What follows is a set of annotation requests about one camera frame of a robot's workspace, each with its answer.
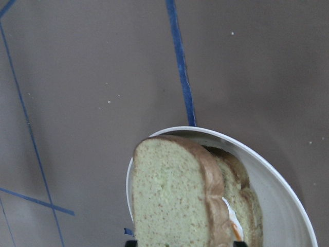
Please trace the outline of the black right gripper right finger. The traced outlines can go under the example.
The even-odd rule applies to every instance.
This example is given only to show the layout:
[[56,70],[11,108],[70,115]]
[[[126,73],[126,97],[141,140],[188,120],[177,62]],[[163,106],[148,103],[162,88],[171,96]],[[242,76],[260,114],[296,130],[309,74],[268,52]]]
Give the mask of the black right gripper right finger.
[[244,241],[234,241],[233,247],[247,247],[247,244]]

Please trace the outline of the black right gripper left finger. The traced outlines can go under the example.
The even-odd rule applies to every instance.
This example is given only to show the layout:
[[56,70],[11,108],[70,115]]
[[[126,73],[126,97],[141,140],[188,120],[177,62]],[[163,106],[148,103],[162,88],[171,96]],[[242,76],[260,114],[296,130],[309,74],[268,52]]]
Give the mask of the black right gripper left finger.
[[137,240],[128,240],[124,247],[138,247],[138,241]]

